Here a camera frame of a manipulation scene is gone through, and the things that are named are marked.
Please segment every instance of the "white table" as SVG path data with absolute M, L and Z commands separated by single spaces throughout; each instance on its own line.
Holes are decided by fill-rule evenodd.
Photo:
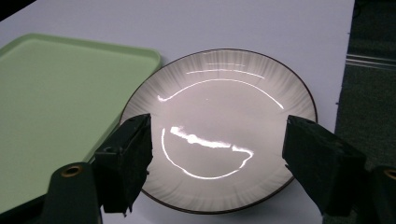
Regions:
M 334 131 L 353 0 L 37 0 L 0 22 L 0 47 L 28 33 L 158 50 L 167 64 L 205 49 L 247 49 L 296 72 L 311 91 L 318 122 Z M 225 215 L 186 214 L 141 194 L 127 218 L 104 223 L 321 223 L 297 181 L 259 205 Z

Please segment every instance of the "white ceramic plate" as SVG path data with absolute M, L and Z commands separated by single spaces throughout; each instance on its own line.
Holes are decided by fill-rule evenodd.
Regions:
M 292 175 L 282 159 L 288 115 L 317 120 L 301 79 L 259 53 L 215 49 L 170 63 L 134 93 L 120 123 L 150 113 L 153 161 L 143 191 L 192 213 L 262 202 Z

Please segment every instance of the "plate rim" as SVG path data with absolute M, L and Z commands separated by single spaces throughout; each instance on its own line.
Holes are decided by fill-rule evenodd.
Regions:
M 160 67 L 159 69 L 157 69 L 156 71 L 154 71 L 149 77 L 147 77 L 147 78 L 136 88 L 136 90 L 134 91 L 134 93 L 132 93 L 131 97 L 130 97 L 130 98 L 128 99 L 128 101 L 126 102 L 125 107 L 122 109 L 122 112 L 121 112 L 121 115 L 120 115 L 119 125 L 120 125 L 121 120 L 122 120 L 122 115 L 124 114 L 124 111 L 125 111 L 125 109 L 127 108 L 127 105 L 129 104 L 129 102 L 131 101 L 131 99 L 134 97 L 134 95 L 139 91 L 139 89 L 142 87 L 142 85 L 144 85 L 145 82 L 146 82 L 147 80 L 149 80 L 151 77 L 155 76 L 157 73 L 159 73 L 159 72 L 160 72 L 161 70 L 163 70 L 165 67 L 171 66 L 172 64 L 177 63 L 177 62 L 179 62 L 179 61 L 181 61 L 181 60 L 183 60 L 183 59 L 185 59 L 185 58 L 188 58 L 188 57 L 190 57 L 190 56 L 192 56 L 192 55 L 202 54 L 202 53 L 206 53 L 206 52 L 213 52 L 213 51 L 222 51 L 222 50 L 234 50 L 234 51 L 240 51 L 240 52 L 246 52 L 246 53 L 257 54 L 257 55 L 260 55 L 260 56 L 262 56 L 262 57 L 264 57 L 264 58 L 271 59 L 271 60 L 275 61 L 276 63 L 279 63 L 279 64 L 281 64 L 282 66 L 284 66 L 285 68 L 287 68 L 293 75 L 295 75 L 295 76 L 300 80 L 300 82 L 303 84 L 304 88 L 305 88 L 306 91 L 308 92 L 309 97 L 311 98 L 311 101 L 312 101 L 312 105 L 313 105 L 313 107 L 314 107 L 315 122 L 318 122 L 318 110 L 317 110 L 317 106 L 316 106 L 316 103 L 315 103 L 315 99 L 314 99 L 314 97 L 313 97 L 311 91 L 310 91 L 310 90 L 308 89 L 308 87 L 306 86 L 305 82 L 304 82 L 304 81 L 301 79 L 301 77 L 300 77 L 299 75 L 297 75 L 297 73 L 295 73 L 291 68 L 289 68 L 287 65 L 285 65 L 285 64 L 282 63 L 282 62 L 280 62 L 279 60 L 277 60 L 277 59 L 275 59 L 275 58 L 273 58 L 273 57 L 270 57 L 270 56 L 268 56 L 268 55 L 265 55 L 265 54 L 263 54 L 263 53 L 259 53 L 259 52 L 257 52 L 257 51 L 248 50 L 248 49 L 232 49 L 232 48 L 230 48 L 230 49 L 228 49 L 228 48 L 222 49 L 222 48 L 220 48 L 220 49 L 206 49 L 206 50 L 201 50 L 201 51 L 197 51 L 197 52 L 194 52 L 194 53 L 185 55 L 185 56 L 180 57 L 180 58 L 178 58 L 178 59 L 176 59 L 176 60 L 173 60 L 173 61 L 170 62 L 170 63 L 167 63 L 166 65 L 163 65 L 162 67 Z M 149 194 L 148 192 L 146 192 L 146 191 L 143 190 L 143 189 L 141 189 L 141 191 L 142 191 L 146 196 L 148 196 L 151 200 L 153 200 L 154 202 L 159 203 L 159 204 L 162 204 L 162 205 L 164 205 L 164 206 L 166 206 L 166 207 L 168 207 L 168 208 L 171 208 L 171 209 L 174 209 L 174 210 L 177 210 L 177 211 L 180 211 L 180 212 L 185 212 L 185 213 L 190 213 L 190 214 L 195 214 L 195 215 L 219 215 L 219 214 L 227 214 L 227 213 L 232 213 L 232 212 L 241 211 L 241 210 L 247 209 L 247 208 L 249 208 L 249 207 L 252 207 L 252 206 L 254 206 L 254 205 L 257 205 L 257 204 L 259 204 L 259 203 L 262 203 L 262 202 L 264 202 L 264 201 L 267 201 L 268 199 L 270 199 L 270 198 L 272 198 L 273 196 L 277 195 L 277 194 L 278 194 L 280 191 L 282 191 L 285 187 L 287 187 L 293 180 L 294 180 L 294 176 L 292 176 L 288 181 L 286 181 L 286 182 L 285 182 L 281 187 L 279 187 L 277 190 L 273 191 L 273 192 L 270 193 L 269 195 L 265 196 L 264 198 L 259 199 L 259 200 L 256 201 L 256 202 L 249 203 L 249 204 L 247 204 L 247 205 L 243 205 L 243 206 L 240 206 L 240 207 L 237 207 L 237 208 L 233 208 L 233 209 L 219 210 L 219 211 L 195 211 L 195 210 L 190 210 L 190 209 L 185 209 L 185 208 L 177 207 L 177 206 L 174 206 L 174 205 L 172 205 L 172 204 L 165 203 L 165 202 L 161 201 L 160 199 L 157 199 L 156 197 L 152 196 L 151 194 Z

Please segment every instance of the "green tray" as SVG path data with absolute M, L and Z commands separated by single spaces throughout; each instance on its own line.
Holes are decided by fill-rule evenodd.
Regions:
M 51 35 L 0 49 L 0 214 L 45 194 L 59 167 L 88 161 L 160 66 L 153 49 Z

